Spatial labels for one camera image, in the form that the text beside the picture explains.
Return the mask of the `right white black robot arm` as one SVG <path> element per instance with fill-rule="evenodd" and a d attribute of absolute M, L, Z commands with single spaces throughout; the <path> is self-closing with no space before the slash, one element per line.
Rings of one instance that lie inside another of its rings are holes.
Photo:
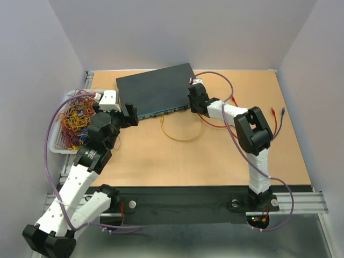
<path fill-rule="evenodd" d="M 268 149 L 273 139 L 272 131 L 258 107 L 250 109 L 226 104 L 218 98 L 210 98 L 201 79 L 190 82 L 189 101 L 191 111 L 219 119 L 236 130 L 234 142 L 244 151 L 249 165 L 247 203 L 259 210 L 272 196 L 268 173 Z"/>

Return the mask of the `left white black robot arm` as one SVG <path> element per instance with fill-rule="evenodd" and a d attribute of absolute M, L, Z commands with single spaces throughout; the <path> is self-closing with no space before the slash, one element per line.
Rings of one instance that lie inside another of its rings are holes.
<path fill-rule="evenodd" d="M 112 156 L 122 128 L 138 125 L 137 109 L 125 105 L 128 114 L 96 104 L 87 128 L 88 137 L 78 150 L 69 176 L 46 212 L 33 225 L 26 225 L 23 237 L 31 249 L 45 257 L 70 257 L 80 234 L 104 211 L 119 208 L 119 192 L 103 184 L 78 207 L 85 192 L 101 174 Z"/>

